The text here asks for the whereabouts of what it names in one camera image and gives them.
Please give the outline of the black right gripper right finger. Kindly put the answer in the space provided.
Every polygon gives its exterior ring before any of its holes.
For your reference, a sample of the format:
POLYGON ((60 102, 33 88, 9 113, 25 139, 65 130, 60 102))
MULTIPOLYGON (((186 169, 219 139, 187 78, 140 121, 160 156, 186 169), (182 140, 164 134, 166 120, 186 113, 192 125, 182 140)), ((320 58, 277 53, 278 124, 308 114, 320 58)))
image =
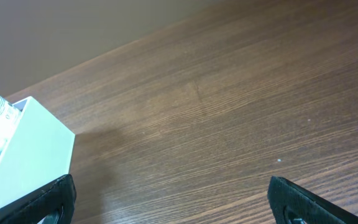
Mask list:
POLYGON ((271 177, 267 198, 277 224, 358 224, 358 216, 283 177, 271 177))

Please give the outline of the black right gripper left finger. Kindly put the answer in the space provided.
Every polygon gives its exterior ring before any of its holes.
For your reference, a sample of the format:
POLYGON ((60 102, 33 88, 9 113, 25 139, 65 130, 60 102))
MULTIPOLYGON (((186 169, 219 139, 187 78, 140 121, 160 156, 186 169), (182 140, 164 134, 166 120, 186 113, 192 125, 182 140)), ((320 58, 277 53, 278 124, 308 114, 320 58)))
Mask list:
POLYGON ((70 224, 75 201, 73 177, 66 174, 0 208, 0 224, 70 224))

